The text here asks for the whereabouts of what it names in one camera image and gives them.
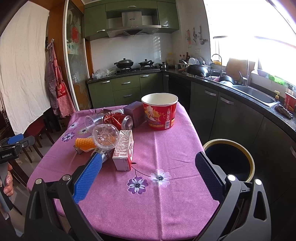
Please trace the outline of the person's left hand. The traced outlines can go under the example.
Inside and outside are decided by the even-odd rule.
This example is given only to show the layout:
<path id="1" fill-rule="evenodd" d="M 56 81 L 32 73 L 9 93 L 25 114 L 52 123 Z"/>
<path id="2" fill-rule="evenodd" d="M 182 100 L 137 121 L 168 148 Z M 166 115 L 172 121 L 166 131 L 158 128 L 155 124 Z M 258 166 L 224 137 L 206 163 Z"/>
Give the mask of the person's left hand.
<path id="1" fill-rule="evenodd" d="M 13 177 L 11 174 L 11 170 L 12 170 L 12 166 L 10 164 L 8 164 L 8 173 L 6 176 L 6 182 L 5 182 L 5 186 L 4 186 L 4 193 L 7 196 L 12 196 L 14 193 L 14 188 L 13 188 Z"/>

